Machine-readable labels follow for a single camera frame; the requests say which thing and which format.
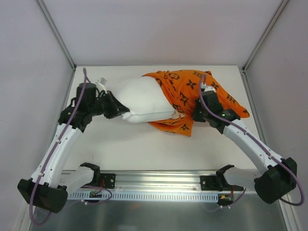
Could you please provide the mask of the white pillow insert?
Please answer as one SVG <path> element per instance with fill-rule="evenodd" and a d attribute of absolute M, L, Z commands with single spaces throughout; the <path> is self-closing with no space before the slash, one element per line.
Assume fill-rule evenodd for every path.
<path fill-rule="evenodd" d="M 153 77 L 122 80 L 108 85 L 107 89 L 129 109 L 121 117 L 130 123 L 170 119 L 176 111 Z"/>

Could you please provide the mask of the orange patterned pillowcase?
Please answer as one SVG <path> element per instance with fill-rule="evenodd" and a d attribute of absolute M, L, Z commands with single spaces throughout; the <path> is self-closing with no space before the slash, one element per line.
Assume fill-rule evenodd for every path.
<path fill-rule="evenodd" d="M 147 73 L 145 76 L 156 80 L 167 101 L 180 115 L 177 118 L 158 120 L 149 124 L 160 131 L 190 137 L 194 123 L 192 115 L 196 106 L 196 100 L 199 98 L 199 80 L 202 78 L 202 75 L 205 75 L 203 82 L 216 90 L 219 102 L 224 109 L 232 109 L 240 118 L 248 118 L 250 116 L 248 110 L 223 89 L 218 81 L 213 78 L 210 71 L 157 71 Z"/>

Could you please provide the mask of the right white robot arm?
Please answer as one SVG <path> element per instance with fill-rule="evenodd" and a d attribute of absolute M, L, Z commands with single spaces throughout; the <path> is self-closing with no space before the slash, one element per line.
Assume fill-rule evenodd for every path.
<path fill-rule="evenodd" d="M 254 189 L 264 202 L 272 204 L 296 187 L 297 163 L 293 159 L 282 158 L 251 134 L 236 112 L 223 108 L 213 87 L 202 87 L 199 95 L 193 120 L 208 122 L 235 143 L 256 167 L 244 170 L 227 165 L 217 170 L 218 190 L 232 185 Z"/>

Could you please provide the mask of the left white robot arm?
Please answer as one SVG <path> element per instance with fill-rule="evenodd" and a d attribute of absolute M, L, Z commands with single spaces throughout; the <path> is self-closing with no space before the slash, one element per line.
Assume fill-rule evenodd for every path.
<path fill-rule="evenodd" d="M 31 207 L 60 212 L 69 194 L 88 185 L 95 188 L 101 184 L 100 167 L 83 163 L 68 176 L 62 170 L 71 153 L 73 144 L 84 133 L 95 116 L 112 119 L 129 112 L 103 85 L 81 83 L 76 95 L 61 112 L 53 140 L 41 163 L 28 180 L 21 179 L 18 191 Z"/>

